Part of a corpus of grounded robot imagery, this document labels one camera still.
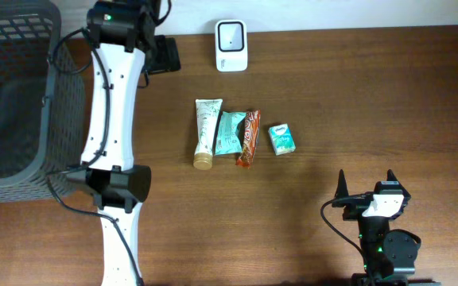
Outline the small Kleenex tissue pack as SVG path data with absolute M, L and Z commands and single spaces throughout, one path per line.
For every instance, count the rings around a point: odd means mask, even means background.
M 270 127 L 268 133 L 276 156 L 296 150 L 296 144 L 287 123 Z

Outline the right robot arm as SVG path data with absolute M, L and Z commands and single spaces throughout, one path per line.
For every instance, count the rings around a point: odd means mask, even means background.
M 352 285 L 437 285 L 433 280 L 411 280 L 421 238 L 407 230 L 390 228 L 390 222 L 403 214 L 411 199 L 392 170 L 376 183 L 373 191 L 351 195 L 343 171 L 339 171 L 334 198 L 324 203 L 320 215 L 337 235 L 356 248 L 363 259 L 363 273 L 351 276 Z M 326 206 L 343 209 L 344 221 L 356 221 L 359 242 L 354 243 L 325 217 Z

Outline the red snack bar wrapper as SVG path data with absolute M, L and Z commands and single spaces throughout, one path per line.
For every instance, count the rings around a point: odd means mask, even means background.
M 238 166 L 249 168 L 253 163 L 255 150 L 258 144 L 260 119 L 260 110 L 249 111 L 246 113 L 244 120 L 242 152 L 236 161 Z

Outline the teal snack packet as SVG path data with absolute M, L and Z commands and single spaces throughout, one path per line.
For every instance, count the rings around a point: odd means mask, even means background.
M 223 112 L 219 121 L 215 140 L 215 155 L 226 155 L 242 152 L 239 139 L 240 127 L 246 117 L 245 112 Z

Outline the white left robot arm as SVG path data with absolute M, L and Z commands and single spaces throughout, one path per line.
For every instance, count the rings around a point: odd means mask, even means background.
M 65 175 L 92 197 L 101 221 L 104 285 L 144 283 L 138 220 L 151 169 L 134 163 L 134 105 L 141 79 L 180 70 L 175 40 L 155 33 L 167 17 L 160 0 L 99 1 L 80 29 L 93 64 L 91 117 L 80 164 Z

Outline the white tube with gold cap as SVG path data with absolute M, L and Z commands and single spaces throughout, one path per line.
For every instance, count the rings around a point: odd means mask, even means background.
M 193 166 L 199 170 L 212 168 L 213 143 L 222 103 L 222 99 L 196 100 L 198 143 L 194 152 Z

